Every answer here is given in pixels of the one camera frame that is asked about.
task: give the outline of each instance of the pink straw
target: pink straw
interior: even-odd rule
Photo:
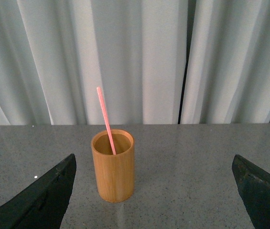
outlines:
[[[108,133],[108,136],[109,136],[109,141],[110,141],[112,153],[114,155],[116,155],[116,149],[115,149],[115,146],[114,146],[114,141],[112,140],[112,135],[111,135],[111,130],[110,130],[110,126],[109,126],[108,115],[107,115],[107,111],[106,111],[106,107],[105,107],[105,103],[104,103],[104,98],[103,98],[102,90],[101,90],[100,87],[97,87],[97,94],[98,94],[98,99],[100,101],[100,105],[101,105],[101,109],[102,109],[102,113],[103,113],[103,117],[104,117],[104,121],[105,121],[105,126],[106,126],[107,133]]]

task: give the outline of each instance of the bamboo cup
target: bamboo cup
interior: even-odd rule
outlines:
[[[122,202],[134,192],[134,138],[124,130],[111,130],[116,148],[113,155],[107,131],[91,141],[99,195],[111,203]]]

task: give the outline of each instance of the cup rim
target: cup rim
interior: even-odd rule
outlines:
[[[125,137],[128,138],[128,140],[130,141],[130,147],[125,150],[124,152],[120,153],[120,154],[117,154],[117,155],[114,155],[114,154],[103,154],[101,152],[98,152],[95,147],[94,147],[94,144],[95,142],[101,137],[101,136],[104,136],[104,135],[107,135],[107,130],[103,130],[101,132],[98,132],[96,135],[94,135],[94,137],[92,138],[91,140],[91,148],[93,149],[94,152],[96,152],[97,154],[100,154],[100,155],[103,155],[103,156],[121,156],[127,152],[129,152],[129,150],[131,149],[131,147],[134,145],[135,143],[135,139],[133,137],[133,135],[131,135],[129,132],[127,132],[126,130],[122,130],[122,129],[111,129],[111,133],[112,134],[121,134],[121,135],[124,135]]]

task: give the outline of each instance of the speckled table surface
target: speckled table surface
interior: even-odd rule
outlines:
[[[231,170],[240,154],[270,172],[270,124],[114,125],[135,137],[135,192],[97,192],[92,137],[103,125],[0,126],[0,205],[68,156],[77,171],[62,229],[253,228]]]

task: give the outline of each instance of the white curtain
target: white curtain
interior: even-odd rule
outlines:
[[[270,122],[270,1],[0,0],[0,125],[103,124],[97,86],[111,124]]]

